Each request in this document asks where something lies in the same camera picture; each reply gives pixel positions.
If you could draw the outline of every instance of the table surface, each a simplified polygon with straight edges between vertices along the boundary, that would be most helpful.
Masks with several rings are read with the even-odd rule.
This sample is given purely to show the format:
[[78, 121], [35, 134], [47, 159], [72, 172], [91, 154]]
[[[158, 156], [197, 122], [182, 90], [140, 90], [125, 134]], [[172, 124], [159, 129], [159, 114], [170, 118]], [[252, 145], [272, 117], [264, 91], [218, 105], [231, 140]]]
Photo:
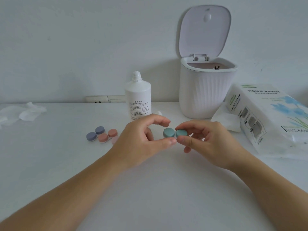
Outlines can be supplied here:
[[[0, 130], [0, 220], [104, 155], [111, 142], [87, 142], [97, 126], [120, 133], [129, 122], [125, 103], [43, 104], [33, 122]], [[153, 103], [174, 128], [188, 120], [179, 103]], [[155, 139], [163, 127], [151, 126]], [[242, 133], [233, 133], [257, 154]], [[131, 169], [108, 188], [78, 230], [274, 230], [251, 191], [233, 173], [176, 144]], [[308, 191], [308, 161], [259, 157]]]

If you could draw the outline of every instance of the gray lid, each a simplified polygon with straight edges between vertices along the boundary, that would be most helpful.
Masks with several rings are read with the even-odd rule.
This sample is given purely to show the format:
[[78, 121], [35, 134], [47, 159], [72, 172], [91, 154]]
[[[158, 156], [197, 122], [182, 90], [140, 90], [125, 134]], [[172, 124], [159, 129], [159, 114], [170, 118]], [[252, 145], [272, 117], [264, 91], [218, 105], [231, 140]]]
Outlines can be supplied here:
[[230, 24], [231, 14], [223, 6], [201, 5], [190, 8], [181, 25], [181, 57], [189, 57], [192, 54], [218, 57], [225, 46]]
[[101, 135], [104, 132], [105, 132], [105, 128], [102, 127], [102, 126], [99, 126], [99, 127], [95, 128], [95, 133], [97, 133], [98, 135]]
[[96, 138], [97, 138], [97, 135], [96, 135], [95, 132], [90, 132], [90, 133], [87, 134], [87, 140], [88, 141], [94, 141], [94, 140], [96, 140]]

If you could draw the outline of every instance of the electrical outlet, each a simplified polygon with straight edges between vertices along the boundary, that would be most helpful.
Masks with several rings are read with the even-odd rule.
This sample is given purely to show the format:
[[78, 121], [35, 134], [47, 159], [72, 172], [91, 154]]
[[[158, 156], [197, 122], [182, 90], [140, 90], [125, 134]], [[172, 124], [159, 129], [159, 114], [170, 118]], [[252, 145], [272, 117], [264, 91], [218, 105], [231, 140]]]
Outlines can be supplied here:
[[108, 96], [97, 95], [97, 96], [86, 96], [87, 103], [109, 103]]
[[108, 96], [109, 103], [125, 103], [125, 95], [109, 95]]

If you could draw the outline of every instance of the tissue paper package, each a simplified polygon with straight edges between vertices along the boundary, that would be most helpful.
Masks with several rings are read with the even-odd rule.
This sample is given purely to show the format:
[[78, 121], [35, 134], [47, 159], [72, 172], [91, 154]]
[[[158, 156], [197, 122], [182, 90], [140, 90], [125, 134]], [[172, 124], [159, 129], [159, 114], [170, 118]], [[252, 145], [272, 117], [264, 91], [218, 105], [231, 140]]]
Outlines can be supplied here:
[[269, 84], [233, 84], [227, 107], [260, 155], [308, 160], [308, 108]]

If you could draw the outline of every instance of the teal lid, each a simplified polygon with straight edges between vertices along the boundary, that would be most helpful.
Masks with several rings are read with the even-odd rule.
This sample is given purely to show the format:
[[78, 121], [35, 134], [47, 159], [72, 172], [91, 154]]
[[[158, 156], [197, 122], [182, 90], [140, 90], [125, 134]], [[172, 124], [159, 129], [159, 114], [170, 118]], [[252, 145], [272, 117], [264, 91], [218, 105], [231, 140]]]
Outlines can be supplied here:
[[177, 130], [175, 133], [176, 137], [179, 137], [180, 135], [187, 136], [187, 131], [186, 130]]
[[174, 129], [172, 129], [172, 128], [164, 129], [164, 137], [165, 138], [174, 137]]

